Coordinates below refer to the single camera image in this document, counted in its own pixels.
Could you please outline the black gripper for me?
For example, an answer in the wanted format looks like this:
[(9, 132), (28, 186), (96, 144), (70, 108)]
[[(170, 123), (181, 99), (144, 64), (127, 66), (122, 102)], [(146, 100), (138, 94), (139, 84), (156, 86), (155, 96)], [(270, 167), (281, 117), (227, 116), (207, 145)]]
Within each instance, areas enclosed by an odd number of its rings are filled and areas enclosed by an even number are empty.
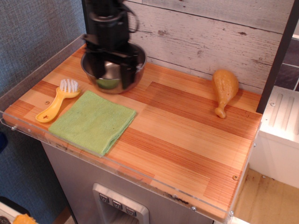
[(84, 36), (88, 73), (95, 78), (105, 75), (105, 61), (120, 63), (122, 89), (128, 90), (135, 82), (138, 49), (129, 43), (130, 30), (127, 14), (100, 17), (89, 14), (91, 33)]

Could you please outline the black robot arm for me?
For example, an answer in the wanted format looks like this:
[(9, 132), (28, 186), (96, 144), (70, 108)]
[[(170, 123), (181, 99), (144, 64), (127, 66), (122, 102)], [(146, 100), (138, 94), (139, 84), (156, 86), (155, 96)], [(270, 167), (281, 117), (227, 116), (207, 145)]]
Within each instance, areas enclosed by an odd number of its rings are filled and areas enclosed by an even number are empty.
[(122, 0), (88, 0), (88, 31), (81, 66), (102, 92), (117, 94), (135, 87), (145, 63), (143, 50), (131, 43), (128, 13)]

